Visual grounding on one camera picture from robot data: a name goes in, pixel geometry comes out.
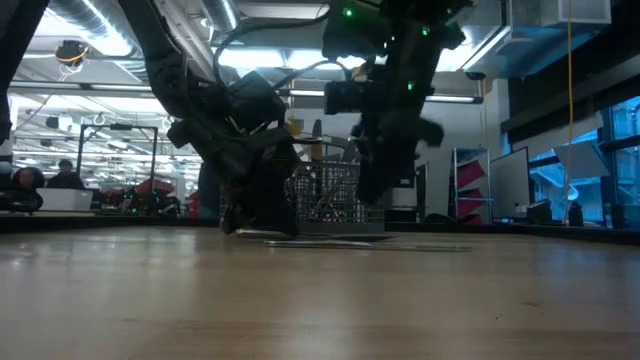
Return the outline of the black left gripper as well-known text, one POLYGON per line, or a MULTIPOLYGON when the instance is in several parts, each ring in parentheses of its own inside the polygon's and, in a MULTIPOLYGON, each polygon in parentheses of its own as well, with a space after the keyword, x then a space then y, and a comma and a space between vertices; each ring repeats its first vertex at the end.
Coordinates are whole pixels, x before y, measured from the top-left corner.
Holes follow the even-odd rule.
POLYGON ((221 230, 240 227, 244 184, 227 170, 256 170, 247 210, 250 224, 295 237, 299 226, 285 193, 299 159, 294 137, 284 128, 286 106, 261 74, 250 72, 231 84, 208 81, 191 72, 167 75, 167 112, 177 119, 171 143, 191 146, 220 172, 225 210, 221 230))

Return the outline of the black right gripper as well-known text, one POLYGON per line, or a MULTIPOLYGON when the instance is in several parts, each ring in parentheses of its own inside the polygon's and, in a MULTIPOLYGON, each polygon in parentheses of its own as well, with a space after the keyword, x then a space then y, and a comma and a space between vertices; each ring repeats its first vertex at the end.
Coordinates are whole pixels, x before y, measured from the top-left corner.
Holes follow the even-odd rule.
MULTIPOLYGON (((443 126, 421 116, 424 97, 413 83, 404 90, 388 88, 388 78, 382 65, 365 64, 352 72, 352 78, 365 87, 361 117, 352 128, 351 136, 376 145, 414 146, 423 141, 429 147, 440 147, 444 139, 443 126)), ((385 190, 382 149, 373 147, 361 155, 357 197, 373 204, 385 190)), ((391 200, 394 189, 415 186, 415 154, 394 159, 387 180, 385 198, 391 200)))

